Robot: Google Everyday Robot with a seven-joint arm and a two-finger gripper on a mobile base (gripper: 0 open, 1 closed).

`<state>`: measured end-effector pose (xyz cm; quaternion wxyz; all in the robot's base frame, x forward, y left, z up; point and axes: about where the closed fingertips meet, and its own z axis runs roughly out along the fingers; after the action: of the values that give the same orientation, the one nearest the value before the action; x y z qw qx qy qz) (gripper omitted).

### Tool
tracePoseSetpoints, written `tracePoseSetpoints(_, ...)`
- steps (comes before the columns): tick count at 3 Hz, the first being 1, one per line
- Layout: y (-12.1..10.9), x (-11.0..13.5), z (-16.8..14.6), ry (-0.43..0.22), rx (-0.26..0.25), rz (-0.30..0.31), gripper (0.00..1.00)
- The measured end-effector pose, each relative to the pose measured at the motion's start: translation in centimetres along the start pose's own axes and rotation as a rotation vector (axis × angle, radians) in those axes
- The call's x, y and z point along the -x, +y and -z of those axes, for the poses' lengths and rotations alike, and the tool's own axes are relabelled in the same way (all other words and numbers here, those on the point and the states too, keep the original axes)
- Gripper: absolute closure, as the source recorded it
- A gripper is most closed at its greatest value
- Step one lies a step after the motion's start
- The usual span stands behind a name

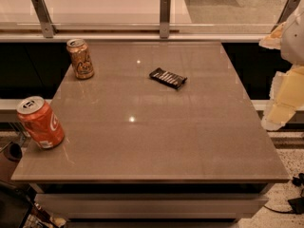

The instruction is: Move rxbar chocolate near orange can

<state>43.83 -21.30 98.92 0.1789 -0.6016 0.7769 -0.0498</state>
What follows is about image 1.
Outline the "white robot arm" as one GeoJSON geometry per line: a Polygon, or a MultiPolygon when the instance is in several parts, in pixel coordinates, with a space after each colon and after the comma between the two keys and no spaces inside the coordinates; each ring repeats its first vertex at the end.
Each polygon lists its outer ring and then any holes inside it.
{"type": "Polygon", "coordinates": [[[287,72],[275,73],[270,100],[263,111],[262,127],[277,131],[304,105],[304,7],[299,5],[285,22],[261,39],[259,45],[278,49],[281,58],[292,64],[287,72]]]}

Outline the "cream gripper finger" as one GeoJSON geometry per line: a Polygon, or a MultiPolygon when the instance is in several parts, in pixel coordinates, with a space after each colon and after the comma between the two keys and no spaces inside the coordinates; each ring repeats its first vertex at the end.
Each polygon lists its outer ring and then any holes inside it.
{"type": "Polygon", "coordinates": [[[281,49],[281,37],[285,22],[279,24],[269,35],[259,41],[259,45],[268,49],[281,49]]]}
{"type": "Polygon", "coordinates": [[[276,131],[304,105],[304,66],[293,65],[285,73],[278,71],[269,96],[261,125],[268,131],[276,131]]]}

